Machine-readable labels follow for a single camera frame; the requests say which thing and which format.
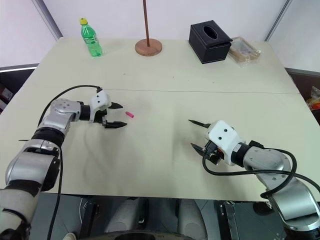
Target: lamp base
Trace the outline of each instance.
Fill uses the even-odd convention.
[[[156,39],[149,39],[150,46],[147,45],[147,39],[142,39],[135,44],[135,51],[146,57],[157,55],[162,50],[162,44]]]

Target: tissue box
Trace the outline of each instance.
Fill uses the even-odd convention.
[[[231,41],[213,20],[190,27],[189,44],[203,64],[225,60]]]

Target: beige tabletop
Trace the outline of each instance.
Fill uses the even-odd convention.
[[[116,41],[102,41],[109,48],[100,59],[90,58],[77,39],[58,42],[0,115],[0,178],[4,179],[7,165],[24,144],[18,140],[33,135],[43,108],[55,95],[73,85],[95,84],[103,86],[113,102],[124,106],[110,112],[108,120],[128,125],[120,129],[104,129],[85,121],[71,125],[62,146],[64,194],[262,200],[260,193],[265,188],[254,175],[218,177],[205,172],[201,157],[190,145],[204,146],[205,128],[188,119],[204,123],[221,119],[247,142],[255,140],[266,147],[288,150],[296,156],[297,172],[320,182],[320,128],[267,43],[256,44],[263,49],[260,62],[241,68],[229,58],[199,64],[184,41],[162,41],[164,50],[159,56],[143,58],[132,52],[134,42],[122,40],[116,45]],[[169,49],[178,49],[185,72],[181,71],[181,62],[172,60],[178,60],[178,54]],[[117,61],[112,62],[108,54]],[[122,56],[124,62],[131,58],[131,64],[120,67]],[[147,59],[158,64],[153,66]],[[148,79],[142,73],[142,62],[154,70],[148,72]],[[173,62],[177,64],[175,74]],[[68,65],[71,69],[78,66],[77,70],[68,70]],[[121,69],[127,77],[121,78]],[[166,73],[157,74],[161,69],[167,69]],[[90,72],[95,77],[87,79]],[[172,74],[183,75],[185,84],[182,78],[160,81],[162,76]],[[257,82],[250,85],[253,75]],[[221,76],[216,87],[208,82],[211,76]],[[87,103],[94,94],[94,89],[75,89],[64,97]],[[135,117],[128,117],[125,111]],[[241,169],[223,162],[218,167],[208,166],[217,171]],[[0,188],[4,186],[5,182],[0,181]],[[57,184],[51,192],[57,192]]]

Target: green bottle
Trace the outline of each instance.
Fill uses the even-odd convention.
[[[89,26],[87,19],[80,18],[81,36],[87,45],[92,57],[100,57],[102,55],[102,48],[99,44],[96,31]]]

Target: small pink object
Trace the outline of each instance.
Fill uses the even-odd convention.
[[[135,116],[135,115],[133,115],[133,114],[132,114],[131,112],[129,112],[129,111],[126,111],[125,114],[127,114],[127,115],[128,115],[130,118],[132,118],[132,119],[133,119],[134,116]]]

